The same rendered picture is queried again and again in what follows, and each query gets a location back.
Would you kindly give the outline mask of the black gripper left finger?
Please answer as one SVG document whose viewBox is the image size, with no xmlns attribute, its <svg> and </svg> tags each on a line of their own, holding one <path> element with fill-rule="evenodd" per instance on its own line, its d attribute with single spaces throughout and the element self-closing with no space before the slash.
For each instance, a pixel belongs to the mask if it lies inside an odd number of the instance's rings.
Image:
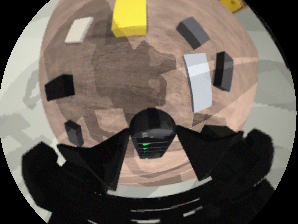
<svg viewBox="0 0 298 224">
<path fill-rule="evenodd" d="M 130 129 L 126 127 L 120 133 L 114 133 L 114 136 L 109 137 L 108 140 L 93 145 L 92 148 L 77 148 L 76 145 L 71 147 L 64 143 L 56 145 L 56 148 L 59 148 L 65 160 L 89 169 L 98 181 L 109 186 L 109 190 L 116 192 L 129 137 Z"/>
</svg>

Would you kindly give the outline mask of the yellow block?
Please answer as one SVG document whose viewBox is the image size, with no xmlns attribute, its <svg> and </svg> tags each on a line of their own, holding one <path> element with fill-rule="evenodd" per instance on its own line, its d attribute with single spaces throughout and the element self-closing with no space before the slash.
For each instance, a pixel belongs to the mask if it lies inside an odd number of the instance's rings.
<svg viewBox="0 0 298 224">
<path fill-rule="evenodd" d="M 146 35 L 145 0 L 117 0 L 112 32 L 116 37 Z"/>
</svg>

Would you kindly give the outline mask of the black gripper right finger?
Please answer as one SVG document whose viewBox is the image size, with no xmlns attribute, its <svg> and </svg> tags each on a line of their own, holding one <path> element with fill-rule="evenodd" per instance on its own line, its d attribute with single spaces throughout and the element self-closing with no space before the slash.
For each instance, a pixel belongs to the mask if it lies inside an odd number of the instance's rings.
<svg viewBox="0 0 298 224">
<path fill-rule="evenodd" d="M 231 147 L 238 140 L 242 139 L 245 132 L 231 133 L 229 136 L 210 137 L 193 129 L 176 125 L 178 140 L 189 157 L 190 165 L 196 172 L 198 181 L 209 179 L 209 172 L 216 168 L 216 165 L 225 156 L 227 148 Z"/>
</svg>

